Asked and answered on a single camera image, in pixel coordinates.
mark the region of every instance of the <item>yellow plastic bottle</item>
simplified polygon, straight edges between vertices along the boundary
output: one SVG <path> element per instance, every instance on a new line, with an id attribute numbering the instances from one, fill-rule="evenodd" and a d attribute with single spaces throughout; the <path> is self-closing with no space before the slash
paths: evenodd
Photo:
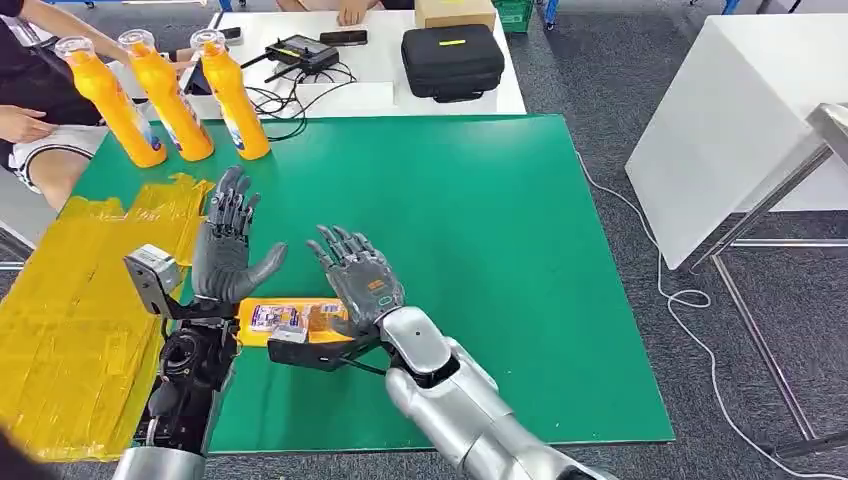
<path id="1" fill-rule="evenodd" d="M 153 34 L 129 30 L 118 37 L 118 42 L 129 54 L 138 83 L 147 92 L 180 155 L 189 162 L 212 155 L 215 146 L 180 90 L 177 72 L 156 51 Z"/>
<path id="2" fill-rule="evenodd" d="M 203 73 L 221 106 L 221 117 L 233 143 L 245 160 L 255 160 L 268 153 L 271 144 L 247 98 L 241 67 L 230 58 L 224 45 L 224 34 L 211 28 L 191 36 L 191 46 L 200 52 Z"/>
<path id="3" fill-rule="evenodd" d="M 94 54 L 91 40 L 65 37 L 54 49 L 70 65 L 77 90 L 94 103 L 133 163 L 147 168 L 164 162 L 165 147 L 115 74 Z"/>

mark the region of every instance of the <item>robotic arm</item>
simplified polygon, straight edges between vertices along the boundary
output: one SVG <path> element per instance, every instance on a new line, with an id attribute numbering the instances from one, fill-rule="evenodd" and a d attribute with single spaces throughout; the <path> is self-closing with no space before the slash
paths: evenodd
<path id="1" fill-rule="evenodd" d="M 195 299 L 183 307 L 168 297 L 179 277 L 173 259 L 145 246 L 125 261 L 151 313 L 177 320 L 163 336 L 160 368 L 141 422 L 143 446 L 127 450 L 113 479 L 200 480 L 208 437 L 238 354 L 238 302 L 279 268 L 286 247 L 272 247 L 247 267 L 247 234 L 258 201 L 244 201 L 249 179 L 227 171 L 201 227 L 194 255 Z M 315 253 L 350 322 L 338 344 L 310 345 L 272 335 L 273 362 L 332 371 L 377 346 L 391 358 L 386 389 L 395 406 L 442 456 L 478 480 L 615 480 L 545 445 L 515 418 L 495 381 L 421 309 L 406 306 L 404 289 L 385 256 L 361 233 L 318 230 Z"/>
<path id="2" fill-rule="evenodd" d="M 192 260 L 194 299 L 182 306 L 168 296 L 180 275 L 166 252 L 145 245 L 124 262 L 145 308 L 162 318 L 164 345 L 153 391 L 135 440 L 121 456 L 114 479 L 200 480 L 209 436 L 238 355 L 239 302 L 282 264 L 278 243 L 248 267 L 248 233 L 259 195 L 247 199 L 250 177 L 227 169 L 209 217 L 198 232 Z M 172 331 L 167 322 L 174 320 Z"/>
<path id="3" fill-rule="evenodd" d="M 403 286 L 364 235 L 322 225 L 318 231 L 332 253 L 308 245 L 330 285 L 360 331 L 376 325 L 392 359 L 389 397 L 448 462 L 478 480 L 614 480 L 518 423 L 483 367 L 424 311 L 404 306 Z"/>

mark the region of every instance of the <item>smartphone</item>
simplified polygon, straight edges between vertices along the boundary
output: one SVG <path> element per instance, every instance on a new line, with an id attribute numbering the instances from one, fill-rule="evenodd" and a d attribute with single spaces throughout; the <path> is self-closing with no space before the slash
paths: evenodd
<path id="1" fill-rule="evenodd" d="M 330 47 L 349 47 L 368 43 L 367 30 L 343 30 L 340 32 L 324 32 L 318 41 Z"/>
<path id="2" fill-rule="evenodd" d="M 221 33 L 224 34 L 227 45 L 237 45 L 242 41 L 241 27 L 222 28 Z"/>

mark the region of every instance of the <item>gray robot hand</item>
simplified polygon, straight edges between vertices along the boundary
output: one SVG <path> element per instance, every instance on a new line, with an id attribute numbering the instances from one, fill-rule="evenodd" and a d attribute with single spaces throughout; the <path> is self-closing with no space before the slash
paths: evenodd
<path id="1" fill-rule="evenodd" d="M 271 247 L 248 267 L 248 233 L 259 194 L 245 196 L 250 177 L 244 168 L 227 169 L 212 198 L 209 217 L 200 226 L 192 259 L 191 286 L 200 299 L 238 303 L 282 265 L 286 244 Z"/>
<path id="2" fill-rule="evenodd" d="M 398 281 L 383 254 L 361 233 L 349 234 L 339 226 L 333 231 L 318 225 L 318 231 L 330 247 L 327 254 L 315 240 L 307 245 L 318 257 L 327 280 L 344 303 L 353 324 L 360 331 L 369 329 L 388 312 L 404 305 L 403 285 Z"/>

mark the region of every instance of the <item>black carrying case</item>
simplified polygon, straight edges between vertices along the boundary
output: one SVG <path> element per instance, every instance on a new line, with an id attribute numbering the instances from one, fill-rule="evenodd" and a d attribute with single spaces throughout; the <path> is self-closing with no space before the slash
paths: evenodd
<path id="1" fill-rule="evenodd" d="M 401 57 L 416 97 L 474 100 L 501 83 L 504 57 L 485 25 L 422 28 L 403 34 Z"/>

